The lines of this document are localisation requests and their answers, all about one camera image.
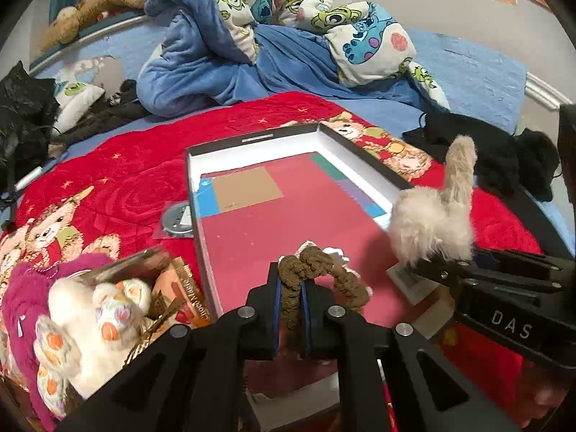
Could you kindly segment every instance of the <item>magenta fabric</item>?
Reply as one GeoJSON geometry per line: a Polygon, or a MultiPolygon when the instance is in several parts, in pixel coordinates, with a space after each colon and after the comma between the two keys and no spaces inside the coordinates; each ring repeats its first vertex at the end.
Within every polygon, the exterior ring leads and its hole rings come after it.
{"type": "Polygon", "coordinates": [[[33,350],[36,320],[39,315],[49,315],[48,291],[55,281],[78,271],[93,270],[109,262],[111,259],[107,255],[91,253],[74,261],[57,263],[48,271],[39,271],[27,262],[19,262],[12,270],[10,285],[2,301],[2,320],[8,330],[14,359],[30,391],[32,407],[42,425],[50,432],[54,430],[58,420],[42,401],[36,385],[39,365],[33,350]],[[18,337],[18,318],[22,315],[26,317],[20,320],[23,336],[18,337]]]}

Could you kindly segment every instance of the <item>furry toy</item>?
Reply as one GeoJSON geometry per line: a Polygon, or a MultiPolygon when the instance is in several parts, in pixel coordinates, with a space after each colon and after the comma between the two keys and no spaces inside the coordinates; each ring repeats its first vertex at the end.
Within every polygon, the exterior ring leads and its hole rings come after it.
{"type": "Polygon", "coordinates": [[[400,193],[388,228],[392,250],[399,261],[414,264],[433,253],[440,253],[447,260],[472,258],[469,216],[474,164],[474,142],[468,136],[458,136],[446,154],[441,190],[416,186],[400,193]]]}
{"type": "Polygon", "coordinates": [[[38,389],[53,413],[64,416],[67,381],[88,398],[125,364],[141,334],[150,288],[139,279],[90,287],[60,279],[48,293],[50,318],[36,322],[38,389]]]}
{"type": "Polygon", "coordinates": [[[67,6],[58,13],[56,21],[48,26],[38,55],[44,53],[56,44],[69,44],[78,33],[98,21],[98,15],[103,11],[113,11],[120,6],[142,9],[146,0],[82,0],[74,6],[67,6]]]}

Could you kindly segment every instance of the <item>white trim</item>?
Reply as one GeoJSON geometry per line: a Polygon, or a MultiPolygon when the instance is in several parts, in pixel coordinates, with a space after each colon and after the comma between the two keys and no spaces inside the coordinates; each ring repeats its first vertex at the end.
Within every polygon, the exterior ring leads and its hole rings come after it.
{"type": "Polygon", "coordinates": [[[149,17],[146,15],[136,16],[134,18],[125,19],[124,21],[120,21],[120,22],[117,22],[115,24],[111,24],[110,26],[103,27],[102,29],[94,31],[91,34],[88,34],[87,36],[82,37],[82,39],[79,39],[75,42],[72,42],[71,44],[66,45],[65,47],[61,48],[60,50],[55,51],[49,57],[45,58],[40,63],[38,63],[38,65],[36,65],[34,68],[30,69],[30,74],[35,75],[39,71],[42,71],[45,67],[52,64],[53,62],[55,62],[60,57],[64,56],[70,50],[76,50],[76,49],[82,47],[83,45],[86,45],[89,42],[92,42],[94,39],[99,38],[100,36],[104,36],[110,32],[114,32],[114,31],[117,31],[120,29],[124,29],[126,27],[130,27],[131,25],[144,22],[144,21],[148,20],[148,18],[149,17]]]}
{"type": "Polygon", "coordinates": [[[532,73],[526,75],[525,93],[550,111],[557,111],[562,104],[572,103],[568,97],[532,73]]]}

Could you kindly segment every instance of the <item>silver screw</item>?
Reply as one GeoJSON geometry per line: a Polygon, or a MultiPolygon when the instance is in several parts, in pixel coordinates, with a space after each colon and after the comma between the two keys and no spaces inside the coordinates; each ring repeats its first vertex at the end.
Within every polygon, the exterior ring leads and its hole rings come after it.
{"type": "Polygon", "coordinates": [[[170,328],[170,336],[172,337],[184,337],[188,333],[188,328],[184,325],[174,325],[170,328]]]}
{"type": "Polygon", "coordinates": [[[328,309],[328,314],[331,315],[332,317],[334,317],[335,319],[339,319],[340,317],[343,317],[346,313],[346,309],[344,307],[341,307],[340,305],[332,305],[329,309],[328,309]]]}
{"type": "Polygon", "coordinates": [[[400,336],[410,336],[410,334],[414,333],[414,328],[409,323],[398,323],[396,325],[396,333],[400,336]]]}
{"type": "Polygon", "coordinates": [[[249,305],[245,305],[244,307],[240,307],[238,309],[238,316],[241,319],[251,319],[255,315],[256,311],[253,307],[249,305]]]}

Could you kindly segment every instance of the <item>red blanket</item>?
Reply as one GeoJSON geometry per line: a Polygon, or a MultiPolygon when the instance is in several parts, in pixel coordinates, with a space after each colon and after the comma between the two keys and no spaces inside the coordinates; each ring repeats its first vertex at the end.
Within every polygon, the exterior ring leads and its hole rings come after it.
{"type": "MultiPolygon", "coordinates": [[[[414,185],[442,185],[442,165],[342,110],[313,95],[284,93],[111,138],[28,187],[17,213],[20,229],[0,245],[0,280],[23,259],[47,266],[83,252],[106,252],[118,258],[157,244],[154,234],[165,203],[188,200],[183,154],[188,146],[289,121],[325,120],[414,185]]],[[[534,237],[497,198],[477,189],[472,201],[479,246],[540,252],[534,237]]],[[[161,242],[196,269],[192,239],[161,242]]],[[[508,407],[519,357],[462,327],[452,334],[450,349],[445,349],[450,360],[508,407]]]]}

